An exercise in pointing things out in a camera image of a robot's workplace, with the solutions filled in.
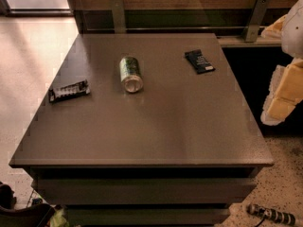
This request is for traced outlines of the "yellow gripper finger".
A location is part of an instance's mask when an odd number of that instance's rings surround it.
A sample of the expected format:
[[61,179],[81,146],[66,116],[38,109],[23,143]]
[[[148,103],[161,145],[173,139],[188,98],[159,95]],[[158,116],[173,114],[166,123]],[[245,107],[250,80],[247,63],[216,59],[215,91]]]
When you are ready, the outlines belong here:
[[264,28],[261,32],[261,37],[265,39],[280,39],[286,16],[283,15],[274,21],[271,25]]
[[268,126],[284,122],[302,100],[303,60],[293,59],[286,67],[278,65],[262,107],[261,122]]

